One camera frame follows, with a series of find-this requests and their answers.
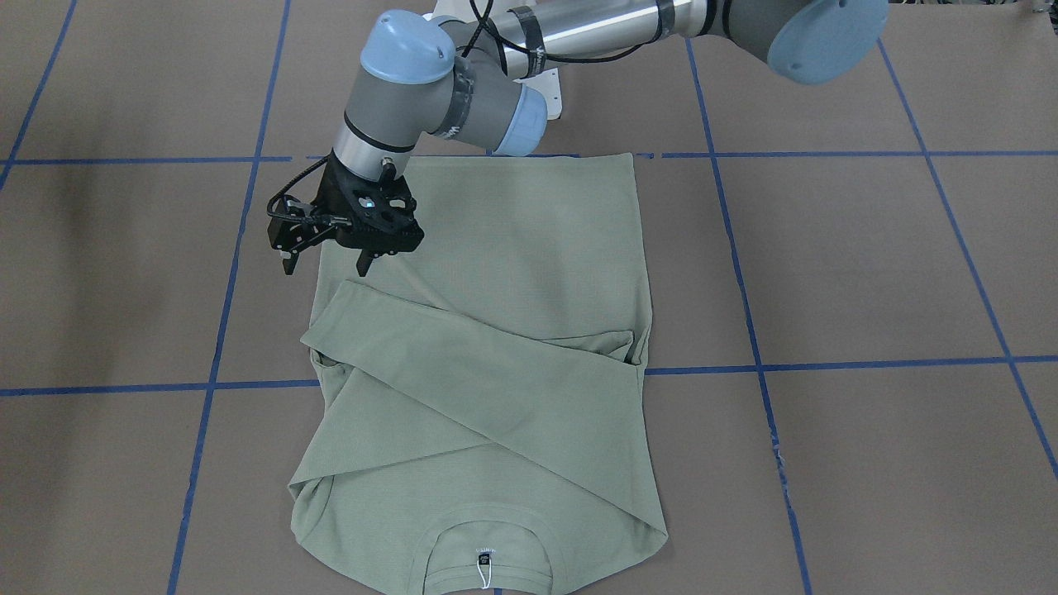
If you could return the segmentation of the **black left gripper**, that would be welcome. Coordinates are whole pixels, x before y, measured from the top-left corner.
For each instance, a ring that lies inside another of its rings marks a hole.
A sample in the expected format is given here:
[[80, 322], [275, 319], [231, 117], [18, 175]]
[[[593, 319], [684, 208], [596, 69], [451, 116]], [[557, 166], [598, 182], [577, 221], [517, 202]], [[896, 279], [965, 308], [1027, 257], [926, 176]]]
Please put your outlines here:
[[[383, 159], [381, 165], [380, 180], [369, 181], [329, 154], [312, 201], [314, 214], [336, 228], [341, 247], [362, 250], [355, 257], [359, 278], [366, 278], [378, 254], [413, 252], [426, 237], [416, 219], [417, 203], [407, 180], [397, 176], [390, 159]], [[298, 249], [281, 251], [284, 275], [294, 274], [299, 257]]]

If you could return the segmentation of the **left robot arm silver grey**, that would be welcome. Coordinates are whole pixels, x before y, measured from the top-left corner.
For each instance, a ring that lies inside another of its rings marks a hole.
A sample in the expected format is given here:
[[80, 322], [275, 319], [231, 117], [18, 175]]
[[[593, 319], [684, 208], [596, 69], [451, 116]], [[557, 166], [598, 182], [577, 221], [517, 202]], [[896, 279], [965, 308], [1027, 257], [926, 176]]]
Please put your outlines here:
[[332, 150], [314, 163], [317, 195], [284, 186], [267, 203], [269, 245], [293, 274], [302, 252], [333, 240], [359, 251], [355, 273], [418, 249], [404, 172], [420, 136], [507, 157], [536, 150], [543, 93], [526, 80], [567, 64], [612, 64], [671, 36], [720, 36], [782, 78], [821, 84], [859, 64], [888, 20], [884, 1], [552, 1], [471, 16], [405, 10], [378, 16]]

